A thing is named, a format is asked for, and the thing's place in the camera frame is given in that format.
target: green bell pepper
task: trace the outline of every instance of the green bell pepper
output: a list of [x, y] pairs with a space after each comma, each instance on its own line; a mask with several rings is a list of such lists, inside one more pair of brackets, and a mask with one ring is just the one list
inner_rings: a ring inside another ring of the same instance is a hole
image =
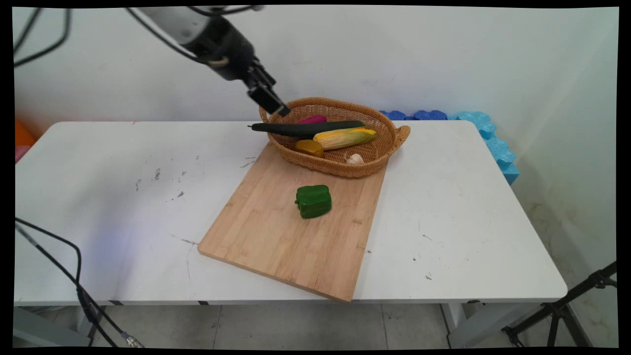
[[303, 186], [296, 192], [296, 202], [302, 218], [319, 217], [331, 210], [331, 194], [326, 185]]

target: tripod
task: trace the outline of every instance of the tripod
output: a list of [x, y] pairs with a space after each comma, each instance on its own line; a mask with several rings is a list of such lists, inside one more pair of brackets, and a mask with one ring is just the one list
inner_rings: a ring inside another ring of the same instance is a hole
[[551, 315], [552, 322], [550, 323], [550, 333], [548, 334], [548, 346], [554, 346], [555, 340], [557, 339], [558, 321], [561, 318], [563, 318], [563, 322], [570, 331], [576, 345], [582, 347], [589, 346], [585, 335], [583, 335], [580, 326], [570, 313], [567, 304], [594, 287], [597, 289], [604, 289], [606, 286], [618, 288], [618, 282], [611, 279], [611, 276], [615, 273], [616, 262], [613, 262], [604, 269], [591, 274], [580, 284], [567, 291], [567, 295], [565, 295], [562, 299], [559, 299], [554, 303], [542, 303], [542, 309], [537, 311], [537, 313], [531, 315], [520, 324], [517, 324], [514, 328], [504, 327], [502, 331], [509, 336], [509, 340], [513, 343], [513, 345], [516, 347], [524, 347], [524, 344], [519, 341], [519, 333]]

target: garlic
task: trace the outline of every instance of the garlic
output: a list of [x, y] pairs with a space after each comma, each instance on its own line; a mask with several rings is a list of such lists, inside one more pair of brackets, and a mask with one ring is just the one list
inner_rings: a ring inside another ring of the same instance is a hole
[[362, 156], [359, 154], [353, 154], [346, 160], [347, 164], [364, 164]]

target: corn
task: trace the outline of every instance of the corn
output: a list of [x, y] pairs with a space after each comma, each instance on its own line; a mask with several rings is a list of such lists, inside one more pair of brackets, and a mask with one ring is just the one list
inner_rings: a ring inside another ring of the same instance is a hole
[[331, 150], [368, 143], [376, 136], [377, 132], [367, 127], [344, 128], [320, 132], [314, 136], [314, 141], [319, 142], [324, 150]]

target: yellow vegetable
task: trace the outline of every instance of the yellow vegetable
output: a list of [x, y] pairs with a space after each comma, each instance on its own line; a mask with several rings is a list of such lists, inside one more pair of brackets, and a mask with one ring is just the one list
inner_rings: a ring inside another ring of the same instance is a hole
[[368, 143], [376, 136], [377, 132], [372, 129], [356, 127], [321, 132], [314, 136], [314, 141], [319, 142], [324, 150], [331, 150]]
[[293, 145], [296, 152], [313, 155], [314, 157], [324, 158], [324, 149], [322, 145], [314, 140], [299, 140]]

